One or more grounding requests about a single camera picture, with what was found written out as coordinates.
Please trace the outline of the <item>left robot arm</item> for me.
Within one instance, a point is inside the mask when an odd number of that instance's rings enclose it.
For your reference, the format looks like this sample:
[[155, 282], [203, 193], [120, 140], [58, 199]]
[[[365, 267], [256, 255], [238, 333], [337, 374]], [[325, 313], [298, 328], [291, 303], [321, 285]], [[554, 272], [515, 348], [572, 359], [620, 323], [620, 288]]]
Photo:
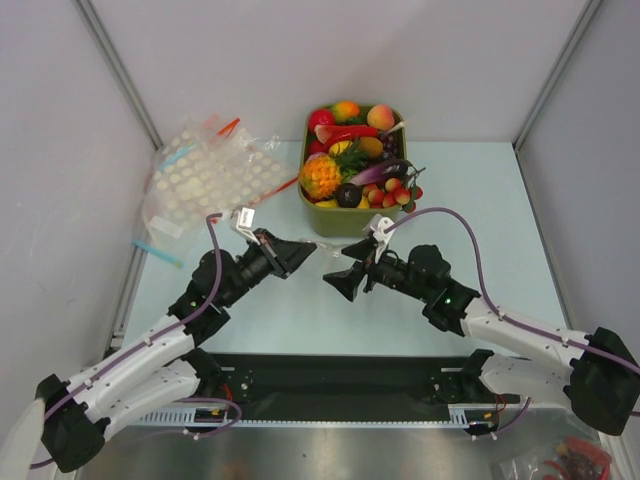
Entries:
[[202, 344], [229, 321], [228, 308], [269, 276], [289, 278], [316, 250], [255, 230], [240, 256], [214, 247], [204, 254], [185, 292], [134, 343], [75, 376], [42, 380], [41, 442], [63, 473], [86, 465], [120, 430], [172, 402], [214, 397], [221, 368]]

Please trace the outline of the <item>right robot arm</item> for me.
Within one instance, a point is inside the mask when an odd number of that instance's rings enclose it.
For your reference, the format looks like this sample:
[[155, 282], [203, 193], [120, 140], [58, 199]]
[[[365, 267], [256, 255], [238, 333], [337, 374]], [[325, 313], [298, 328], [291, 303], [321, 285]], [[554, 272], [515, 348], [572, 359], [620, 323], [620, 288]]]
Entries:
[[343, 249], [348, 270], [323, 279], [347, 300], [382, 285], [424, 304], [423, 316], [443, 332], [489, 342], [509, 356], [480, 351], [461, 376], [473, 401], [517, 394], [570, 410], [591, 428], [611, 436], [624, 432], [639, 399], [639, 365], [616, 333], [588, 334], [516, 318], [490, 306], [485, 295], [451, 277], [450, 264], [434, 245], [414, 247], [407, 260], [379, 253], [368, 238]]

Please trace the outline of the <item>clear dotted zip bag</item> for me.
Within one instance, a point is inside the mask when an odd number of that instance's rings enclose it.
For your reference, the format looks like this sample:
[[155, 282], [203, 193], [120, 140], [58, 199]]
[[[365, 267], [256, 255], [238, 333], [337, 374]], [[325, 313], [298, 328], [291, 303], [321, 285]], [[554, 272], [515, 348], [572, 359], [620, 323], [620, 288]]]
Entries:
[[327, 258], [340, 258], [343, 257], [344, 254], [342, 250], [347, 247], [347, 244], [336, 244], [328, 241], [320, 241], [317, 239], [308, 239], [308, 238], [298, 238], [296, 239], [297, 243], [305, 244], [305, 245], [313, 245], [311, 253], [319, 253], [322, 256]]

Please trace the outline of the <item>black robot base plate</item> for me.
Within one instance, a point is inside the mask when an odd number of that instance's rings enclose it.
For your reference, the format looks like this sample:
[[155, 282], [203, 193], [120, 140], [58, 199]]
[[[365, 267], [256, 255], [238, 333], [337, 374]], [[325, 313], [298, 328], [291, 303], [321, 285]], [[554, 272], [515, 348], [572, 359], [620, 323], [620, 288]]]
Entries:
[[464, 357], [221, 354], [216, 371], [197, 388], [200, 398], [223, 398], [261, 412], [329, 403], [368, 411], [389, 404], [418, 411], [421, 404], [499, 407], [465, 370]]

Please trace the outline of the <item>toy pineapple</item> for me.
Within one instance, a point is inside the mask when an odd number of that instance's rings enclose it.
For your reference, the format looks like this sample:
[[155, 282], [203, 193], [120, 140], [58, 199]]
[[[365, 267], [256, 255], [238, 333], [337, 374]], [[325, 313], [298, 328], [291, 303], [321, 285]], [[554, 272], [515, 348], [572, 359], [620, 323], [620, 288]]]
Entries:
[[298, 183], [312, 202], [330, 199], [338, 187], [365, 169], [368, 155], [360, 140], [341, 141], [311, 155], [300, 168]]

